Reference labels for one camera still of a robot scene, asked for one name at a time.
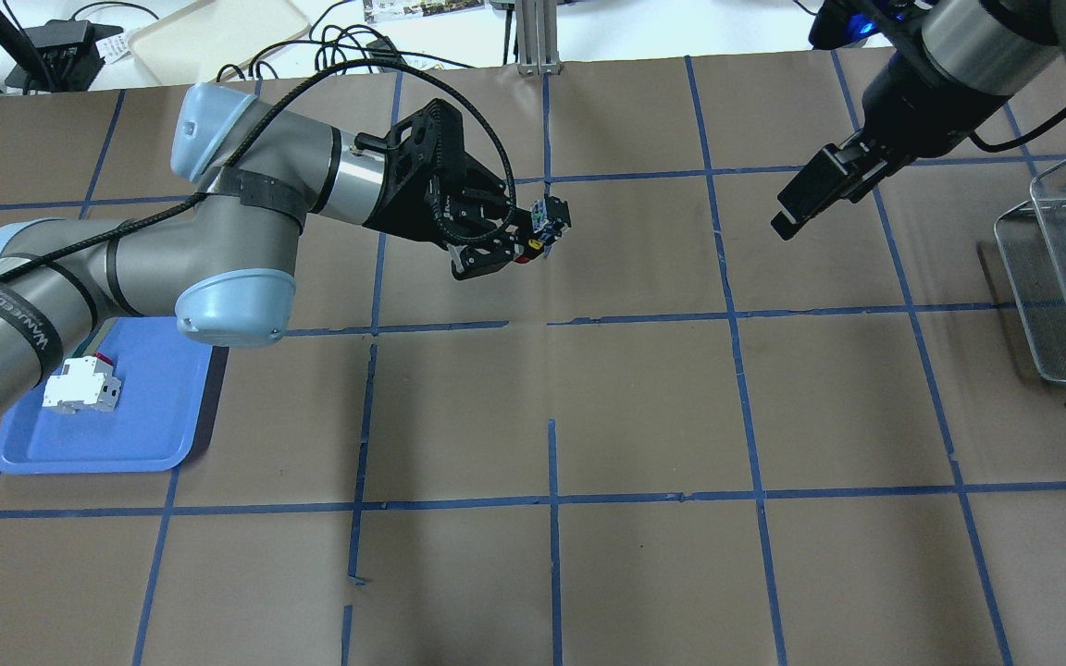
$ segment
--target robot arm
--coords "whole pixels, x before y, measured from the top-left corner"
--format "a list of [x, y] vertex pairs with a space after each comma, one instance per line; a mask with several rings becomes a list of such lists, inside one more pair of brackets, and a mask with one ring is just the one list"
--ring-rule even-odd
[[452, 255], [457, 279], [528, 262], [570, 225], [554, 198], [516, 208], [506, 184], [463, 149], [462, 116], [447, 101], [385, 137], [282, 111], [229, 165], [268, 110], [231, 88], [190, 90], [172, 168], [198, 193], [182, 214], [106, 243], [93, 240], [132, 221], [0, 228], [0, 413], [109, 318], [174, 315], [182, 334], [207, 344], [274, 344], [291, 315], [308, 214], [435, 243]]
[[947, 155], [1066, 55], [1066, 0], [826, 0], [809, 42], [833, 50], [875, 32], [897, 54], [863, 94], [861, 130], [779, 193], [784, 240], [834, 201], [858, 202], [916, 159]]

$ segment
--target gray robot arm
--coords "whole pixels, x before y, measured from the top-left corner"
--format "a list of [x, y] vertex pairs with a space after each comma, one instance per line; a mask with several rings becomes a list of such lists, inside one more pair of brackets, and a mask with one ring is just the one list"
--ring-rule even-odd
[[[268, 110], [231, 88], [192, 87], [172, 157], [172, 168], [198, 186], [192, 213], [0, 279], [0, 413], [109, 318], [173, 315], [205, 344], [274, 344], [291, 315], [308, 214], [431, 241], [452, 255], [456, 278], [529, 261], [570, 224], [558, 199], [538, 201], [532, 214], [513, 206], [500, 179], [463, 150], [462, 117], [445, 101], [385, 137], [282, 111], [225, 165]], [[0, 277], [126, 224], [7, 225]]]

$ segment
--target black velcro strap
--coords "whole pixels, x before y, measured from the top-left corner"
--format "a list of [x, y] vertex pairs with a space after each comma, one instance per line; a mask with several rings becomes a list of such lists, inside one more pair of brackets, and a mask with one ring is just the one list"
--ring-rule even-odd
[[41, 381], [60, 367], [64, 359], [64, 342], [52, 321], [39, 312], [31, 300], [0, 282], [0, 319], [12, 325], [22, 336], [38, 358]]
[[312, 207], [313, 214], [326, 207], [326, 201], [332, 198], [332, 189], [335, 186], [335, 174], [340, 173], [340, 151], [343, 150], [343, 139], [340, 131], [332, 128], [332, 157], [326, 163], [326, 178], [323, 179], [323, 186], [319, 191], [319, 197], [314, 199]]

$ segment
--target black cable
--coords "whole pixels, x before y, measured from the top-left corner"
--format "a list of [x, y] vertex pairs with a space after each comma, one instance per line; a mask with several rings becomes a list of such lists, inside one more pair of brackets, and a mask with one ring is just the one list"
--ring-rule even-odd
[[500, 60], [500, 67], [508, 64], [508, 42], [513, 37], [513, 7], [504, 11], [504, 59]]
[[813, 12], [811, 9], [805, 7], [804, 3], [801, 3], [801, 0], [792, 0], [792, 3], [795, 4], [796, 7], [803, 9], [804, 13], [808, 14], [808, 16], [811, 16], [811, 17], [817, 16], [817, 13]]
[[[265, 131], [266, 127], [274, 121], [275, 117], [278, 117], [288, 104], [295, 101], [303, 93], [307, 90], [312, 88], [314, 84], [319, 81], [326, 79], [332, 75], [350, 70], [353, 67], [385, 67], [390, 68], [390, 70], [397, 70], [401, 72], [409, 74], [409, 76], [417, 77], [426, 83], [432, 84], [434, 87], [438, 87], [441, 92], [448, 93], [455, 101], [463, 105], [468, 113], [477, 119], [483, 131], [486, 132], [487, 139], [491, 140], [492, 146], [496, 147], [496, 152], [500, 156], [500, 164], [504, 169], [504, 185], [508, 191], [508, 213], [504, 215], [503, 224], [498, 228], [492, 228], [491, 231], [482, 233], [480, 235], [461, 235], [453, 232], [450, 228], [446, 227], [446, 223], [441, 215], [436, 216], [436, 224], [438, 225], [438, 230], [443, 233], [445, 240], [461, 243], [461, 244], [473, 244], [483, 243], [486, 241], [491, 241], [492, 239], [498, 239], [503, 233], [507, 233], [508, 225], [513, 224], [513, 220], [516, 217], [516, 182], [513, 178], [513, 165], [508, 162], [508, 153], [504, 151], [503, 144], [500, 143], [500, 139], [496, 135], [496, 131], [492, 130], [490, 125], [487, 125], [487, 118], [483, 117], [483, 114], [474, 107], [474, 104], [468, 100], [458, 90], [452, 87], [449, 83], [445, 83], [435, 76], [431, 74], [419, 70], [419, 68], [411, 67], [410, 65], [404, 65], [401, 63], [390, 62], [390, 60], [379, 60], [379, 59], [362, 59], [362, 60], [349, 60], [348, 63], [334, 64], [330, 67], [323, 68], [322, 71], [314, 74], [313, 76], [307, 77], [304, 81], [301, 81], [298, 85], [293, 87], [291, 92], [285, 94], [282, 100], [278, 100], [274, 105], [270, 107], [270, 110], [265, 111], [265, 115], [261, 119], [255, 123], [254, 127], [251, 128], [248, 134], [238, 144], [237, 148], [232, 151], [232, 155], [225, 160], [225, 167], [233, 167], [237, 163], [240, 163], [242, 158], [245, 157], [246, 152], [249, 152], [249, 148], [253, 148], [254, 142]], [[64, 248], [54, 249], [51, 253], [47, 253], [43, 256], [35, 257], [33, 260], [27, 261], [26, 263], [19, 264], [16, 269], [7, 270], [0, 275], [0, 282], [10, 282], [12, 279], [17, 277], [23, 277], [25, 275], [31, 273], [38, 269], [38, 266], [50, 264], [62, 260], [62, 258], [67, 257], [76, 253], [80, 253], [81, 249], [92, 248], [94, 245], [101, 243], [108, 243], [114, 241], [115, 239], [123, 239], [125, 235], [130, 235], [136, 231], [143, 230], [143, 228], [150, 227], [150, 225], [159, 224], [165, 220], [171, 220], [173, 216], [182, 214], [195, 207], [208, 197], [206, 193], [194, 193], [191, 197], [185, 200], [180, 201], [177, 206], [166, 208], [166, 210], [158, 212], [157, 214], [144, 216], [142, 220], [135, 220], [130, 223], [119, 225], [117, 228], [112, 228], [110, 231], [104, 231], [98, 233], [97, 235], [88, 237], [83, 241], [78, 241], [71, 245], [65, 245]]]
[[320, 16], [318, 18], [314, 18], [314, 22], [312, 22], [312, 27], [310, 27], [310, 30], [307, 31], [307, 37], [314, 38], [314, 29], [317, 29], [317, 27], [319, 27], [319, 25], [321, 25], [321, 22], [323, 22], [323, 18], [326, 18], [326, 16], [328, 16], [328, 14], [332, 13], [332, 10], [339, 7], [340, 4], [348, 4], [348, 3], [352, 3], [352, 0], [340, 0], [338, 3], [334, 3], [334, 4], [329, 5], [328, 9], [323, 10], [323, 13], [320, 14]]
[[1019, 148], [1023, 146], [1023, 144], [1029, 143], [1029, 141], [1034, 141], [1035, 139], [1039, 139], [1044, 134], [1048, 134], [1048, 132], [1051, 131], [1056, 125], [1059, 125], [1059, 123], [1063, 123], [1065, 121], [1065, 119], [1066, 119], [1066, 107], [1063, 107], [1063, 109], [1059, 110], [1057, 114], [1054, 114], [1052, 117], [1046, 119], [1046, 121], [1044, 121], [1039, 127], [1036, 127], [1033, 130], [1025, 132], [1025, 134], [1023, 134], [1018, 139], [1006, 141], [1006, 143], [987, 144], [985, 143], [985, 141], [982, 141], [981, 136], [978, 136], [976, 131], [972, 132], [972, 134], [969, 135], [969, 140], [973, 142], [973, 146], [978, 146], [979, 148], [981, 148], [986, 152], [1002, 152], [1004, 150], [1010, 150], [1012, 148]]
[[443, 56], [440, 56], [440, 55], [431, 55], [430, 53], [422, 53], [422, 52], [419, 52], [419, 51], [398, 51], [397, 49], [373, 49], [373, 47], [371, 47], [371, 46], [365, 47], [365, 51], [368, 51], [368, 53], [371, 53], [371, 54], [393, 53], [393, 54], [397, 54], [397, 55], [411, 55], [411, 56], [415, 56], [415, 59], [438, 60], [439, 63], [447, 63], [448, 65], [455, 65], [456, 67], [463, 67], [466, 70], [473, 70], [474, 69], [473, 65], [469, 65], [467, 63], [461, 63], [457, 60], [443, 59]]
[[261, 51], [258, 51], [257, 54], [254, 55], [254, 59], [249, 61], [249, 67], [248, 67], [249, 76], [251, 77], [255, 76], [254, 67], [257, 65], [257, 62], [261, 60], [263, 56], [270, 54], [271, 51], [282, 49], [284, 46], [293, 46], [293, 44], [317, 44], [317, 46], [323, 46], [323, 44], [325, 43], [320, 42], [317, 38], [286, 38], [284, 42], [275, 42], [274, 44], [270, 44], [270, 46], [266, 46]]
[[42, 65], [42, 67], [44, 67], [44, 77], [46, 77], [46, 79], [47, 79], [47, 90], [48, 90], [48, 92], [55, 93], [55, 81], [52, 81], [52, 72], [48, 71], [47, 63], [44, 62], [44, 56], [41, 55], [41, 54], [38, 54], [38, 49], [35, 49], [35, 43], [31, 40], [31, 35], [27, 34], [27, 30], [22, 29], [21, 22], [18, 22], [18, 18], [16, 16], [14, 16], [14, 12], [11, 11], [11, 4], [7, 4], [7, 0], [3, 0], [3, 6], [4, 6], [5, 11], [7, 11], [7, 14], [10, 14], [11, 20], [13, 20], [14, 22], [16, 22], [16, 27], [18, 28], [18, 32], [21, 32], [22, 33], [22, 37], [25, 37], [26, 40], [27, 40], [27, 44], [30, 44], [31, 51], [33, 51], [33, 53], [35, 53], [35, 59], [38, 59], [38, 63]]
[[85, 4], [84, 7], [80, 7], [79, 10], [77, 10], [77, 12], [72, 12], [72, 16], [68, 17], [68, 20], [70, 21], [77, 20], [78, 14], [92, 7], [130, 7], [131, 10], [139, 10], [141, 12], [148, 13], [154, 18], [156, 18], [156, 20], [159, 20], [159, 14], [154, 13], [148, 9], [145, 9], [142, 4], [134, 4], [134, 3], [88, 3]]
[[278, 76], [278, 70], [275, 70], [274, 65], [271, 65], [271, 63], [266, 63], [265, 60], [262, 60], [261, 63], [257, 64], [257, 79], [265, 79], [265, 77], [262, 76], [262, 67], [269, 68], [270, 72], [274, 75], [274, 79], [280, 79], [280, 77]]
[[226, 65], [221, 65], [220, 70], [216, 71], [216, 83], [221, 83], [221, 79], [223, 79], [223, 77], [225, 76], [225, 70], [228, 70], [228, 68], [232, 68], [232, 70], [237, 72], [237, 76], [240, 76], [241, 80], [245, 81], [245, 72], [239, 66], [232, 63], [228, 63]]

